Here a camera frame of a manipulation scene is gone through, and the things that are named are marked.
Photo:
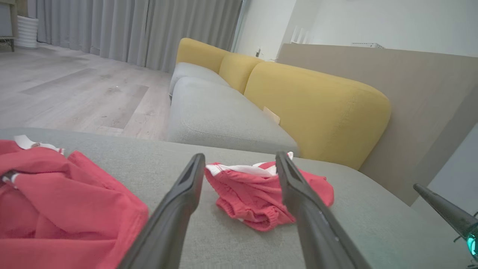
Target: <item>gray upholstered surface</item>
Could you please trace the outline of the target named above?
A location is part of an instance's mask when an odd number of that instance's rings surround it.
[[[182,77],[202,78],[216,84],[229,86],[229,84],[223,78],[221,78],[220,75],[210,69],[207,69],[206,67],[193,65],[190,63],[177,63],[176,67],[174,68],[173,76],[171,77],[171,83],[169,84],[169,95],[173,95],[174,87],[178,80]]]
[[[226,165],[274,160],[273,155],[96,134],[21,128],[0,130],[1,139],[27,135],[33,141],[80,150],[122,182],[152,211],[191,156],[202,152],[206,162]],[[365,175],[342,165],[295,158],[308,172],[326,176],[334,186],[331,210],[362,254],[376,269],[456,268],[467,258],[440,237],[414,210]],[[204,180],[198,209],[185,238],[182,268],[303,268],[295,225],[256,232],[219,210],[217,194]]]
[[[174,91],[168,141],[300,155],[294,139],[237,90],[188,77]]]

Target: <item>curtain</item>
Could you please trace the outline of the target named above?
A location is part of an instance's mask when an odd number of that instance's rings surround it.
[[[37,0],[38,41],[172,72],[183,37],[230,50],[240,0]]]

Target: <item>wooden floor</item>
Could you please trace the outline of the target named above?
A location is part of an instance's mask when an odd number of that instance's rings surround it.
[[[171,75],[40,44],[0,50],[0,128],[165,140]]]

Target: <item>red fabric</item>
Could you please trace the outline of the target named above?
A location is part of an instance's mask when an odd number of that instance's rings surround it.
[[[259,167],[267,169],[273,165],[275,162],[268,162]],[[247,226],[263,232],[280,224],[295,222],[295,218],[282,204],[279,176],[262,178],[232,170],[223,170],[212,176],[207,168],[204,171],[207,181],[219,194],[216,205],[231,218],[241,219]],[[334,189],[326,178],[299,171],[325,205],[331,206],[334,203]]]
[[[116,268],[148,208],[78,151],[0,140],[0,268]]]

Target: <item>green light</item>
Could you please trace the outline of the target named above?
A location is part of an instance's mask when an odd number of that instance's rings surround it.
[[[475,251],[475,238],[473,235],[470,235],[467,239],[467,245],[468,245],[468,249],[470,250],[471,252],[471,255],[475,256],[476,255],[476,251]]]

